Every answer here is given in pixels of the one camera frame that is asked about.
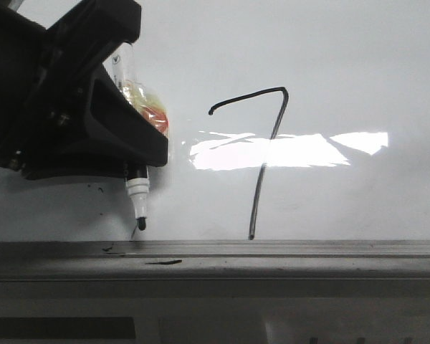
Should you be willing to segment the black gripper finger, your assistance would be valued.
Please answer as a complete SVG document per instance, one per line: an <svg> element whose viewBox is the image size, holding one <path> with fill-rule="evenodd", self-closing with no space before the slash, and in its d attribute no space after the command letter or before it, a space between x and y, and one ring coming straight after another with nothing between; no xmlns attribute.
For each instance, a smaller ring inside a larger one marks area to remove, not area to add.
<svg viewBox="0 0 430 344"><path fill-rule="evenodd" d="M140 35L135 1L81 1L44 35L38 121L22 146L25 179L122 178L126 168L162 167L168 139L122 95L104 61Z"/></svg>

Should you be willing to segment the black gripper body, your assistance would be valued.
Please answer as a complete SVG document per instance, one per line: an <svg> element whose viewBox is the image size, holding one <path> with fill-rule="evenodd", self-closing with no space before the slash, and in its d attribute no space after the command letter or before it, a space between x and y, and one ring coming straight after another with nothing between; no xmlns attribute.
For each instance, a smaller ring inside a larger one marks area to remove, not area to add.
<svg viewBox="0 0 430 344"><path fill-rule="evenodd" d="M17 160L28 179L88 175L92 157L63 156L49 135L50 113L61 115L93 66L75 59L79 28L93 18L93 2L81 1L50 29L0 2L0 167Z"/></svg>

